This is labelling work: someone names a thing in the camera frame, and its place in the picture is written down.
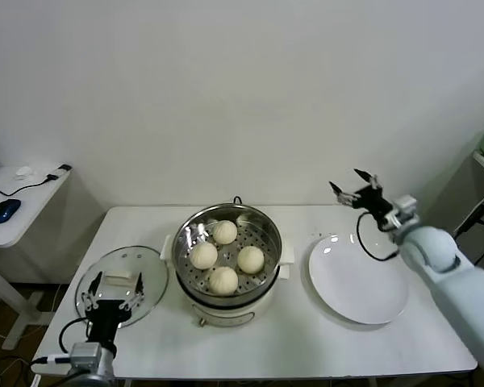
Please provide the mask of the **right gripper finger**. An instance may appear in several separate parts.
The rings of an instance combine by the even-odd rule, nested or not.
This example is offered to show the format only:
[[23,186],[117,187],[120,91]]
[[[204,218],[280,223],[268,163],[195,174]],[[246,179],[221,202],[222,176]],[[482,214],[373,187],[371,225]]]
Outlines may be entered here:
[[361,169],[354,169],[355,173],[362,178],[368,185],[370,185],[373,189],[381,189],[382,186],[378,181],[378,176],[368,173]]
[[336,196],[336,200],[343,206],[353,206],[355,202],[360,199],[360,196],[356,193],[344,192],[338,185],[330,181],[329,185],[332,188],[332,192]]

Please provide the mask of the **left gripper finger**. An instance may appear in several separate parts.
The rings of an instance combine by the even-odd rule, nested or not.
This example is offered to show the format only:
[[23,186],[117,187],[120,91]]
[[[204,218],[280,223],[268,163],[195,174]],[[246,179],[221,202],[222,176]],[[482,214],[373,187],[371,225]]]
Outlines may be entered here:
[[90,282],[90,285],[86,291],[81,293],[81,300],[85,307],[85,310],[92,310],[98,308],[97,292],[102,280],[102,271]]
[[144,300],[144,283],[142,273],[137,277],[136,285],[131,295],[119,306],[121,310],[133,310]]

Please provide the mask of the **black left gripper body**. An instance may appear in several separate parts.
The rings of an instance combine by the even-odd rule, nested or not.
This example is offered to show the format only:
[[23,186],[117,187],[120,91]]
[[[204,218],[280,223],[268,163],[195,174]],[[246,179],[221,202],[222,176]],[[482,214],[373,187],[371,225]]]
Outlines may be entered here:
[[85,316],[91,322],[88,342],[111,346],[115,343],[118,326],[132,316],[131,307],[122,300],[99,300],[95,307],[87,307]]

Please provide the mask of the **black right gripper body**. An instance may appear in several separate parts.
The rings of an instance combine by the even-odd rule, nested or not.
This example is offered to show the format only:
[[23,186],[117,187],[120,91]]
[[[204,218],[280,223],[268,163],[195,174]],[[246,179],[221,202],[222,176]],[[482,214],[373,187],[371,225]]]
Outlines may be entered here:
[[367,210],[378,223],[384,223],[393,206],[382,196],[382,187],[367,185],[359,189],[355,195],[354,208]]

